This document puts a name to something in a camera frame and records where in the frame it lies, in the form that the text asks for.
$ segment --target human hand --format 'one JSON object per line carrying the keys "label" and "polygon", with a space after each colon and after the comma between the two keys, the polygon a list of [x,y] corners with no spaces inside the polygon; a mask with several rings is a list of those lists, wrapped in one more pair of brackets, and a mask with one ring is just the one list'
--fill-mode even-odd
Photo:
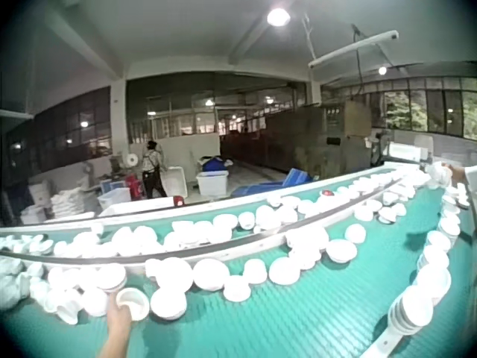
{"label": "human hand", "polygon": [[450,171],[452,172],[453,180],[457,181],[458,183],[466,182],[465,169],[463,167],[451,166],[450,164],[447,164],[447,163],[442,163],[442,166],[445,166],[446,168],[450,169]]}
{"label": "human hand", "polygon": [[110,295],[107,308],[107,329],[110,336],[128,338],[131,331],[131,312],[128,306],[118,307],[116,293]]}

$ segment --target fluorescent light fixture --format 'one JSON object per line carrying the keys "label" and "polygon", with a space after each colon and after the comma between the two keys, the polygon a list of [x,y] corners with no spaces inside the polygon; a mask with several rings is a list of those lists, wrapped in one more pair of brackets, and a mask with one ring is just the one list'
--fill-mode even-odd
{"label": "fluorescent light fixture", "polygon": [[311,69],[319,65],[320,63],[331,60],[332,58],[341,56],[343,54],[347,54],[348,52],[356,51],[359,48],[363,48],[369,45],[375,45],[377,43],[382,43],[388,40],[396,40],[396,39],[399,39],[399,32],[397,32],[396,30],[392,30],[392,31],[384,32],[379,35],[371,36],[371,37],[368,37],[367,39],[357,41],[355,43],[349,44],[348,46],[339,48],[338,50],[331,51],[330,53],[325,54],[324,56],[321,56],[313,60],[312,62],[310,62],[308,64],[308,67]]}
{"label": "fluorescent light fixture", "polygon": [[285,26],[290,22],[290,14],[282,8],[273,9],[267,16],[267,22],[272,26]]}

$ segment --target hand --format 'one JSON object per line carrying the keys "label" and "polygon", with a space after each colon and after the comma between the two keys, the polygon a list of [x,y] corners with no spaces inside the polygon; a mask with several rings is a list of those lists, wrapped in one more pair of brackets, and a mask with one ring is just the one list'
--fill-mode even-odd
{"label": "hand", "polygon": [[110,295],[107,308],[107,329],[110,336],[128,338],[131,331],[131,312],[128,306],[118,307],[116,293]]}
{"label": "hand", "polygon": [[447,163],[442,163],[442,166],[449,168],[452,172],[452,179],[457,181],[458,183],[465,183],[466,176],[465,176],[465,169],[461,166],[451,166]]}

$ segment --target floor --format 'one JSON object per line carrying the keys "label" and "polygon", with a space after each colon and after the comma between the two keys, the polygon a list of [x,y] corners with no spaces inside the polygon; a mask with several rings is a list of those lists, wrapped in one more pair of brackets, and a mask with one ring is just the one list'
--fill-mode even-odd
{"label": "floor", "polygon": [[[233,166],[229,168],[229,177],[227,181],[227,196],[230,195],[235,189],[240,186],[264,183],[268,181],[282,181],[285,179],[286,174],[278,172],[273,169],[262,168],[258,166],[252,166],[245,163],[235,162]],[[186,204],[197,203],[201,201],[210,201],[213,198],[204,197],[199,193],[198,187],[195,183],[188,184],[189,196],[186,198]]]}

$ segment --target person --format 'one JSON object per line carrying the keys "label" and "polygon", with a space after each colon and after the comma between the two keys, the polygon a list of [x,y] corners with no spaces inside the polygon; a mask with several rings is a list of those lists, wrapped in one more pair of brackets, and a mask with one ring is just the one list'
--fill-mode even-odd
{"label": "person", "polygon": [[157,143],[153,140],[148,142],[148,151],[142,158],[142,181],[146,190],[146,196],[148,199],[152,199],[153,189],[157,190],[159,194],[165,198],[164,186],[161,181],[161,172],[165,172],[164,155],[162,149],[159,146],[159,150],[156,150]]}
{"label": "person", "polygon": [[463,168],[461,166],[452,166],[446,163],[443,163],[442,165],[451,170],[453,180],[459,183],[467,183],[472,192],[477,192],[477,166]]}
{"label": "person", "polygon": [[101,349],[99,358],[126,358],[131,323],[132,318],[129,307],[118,307],[116,293],[112,294],[107,308],[108,337]]}

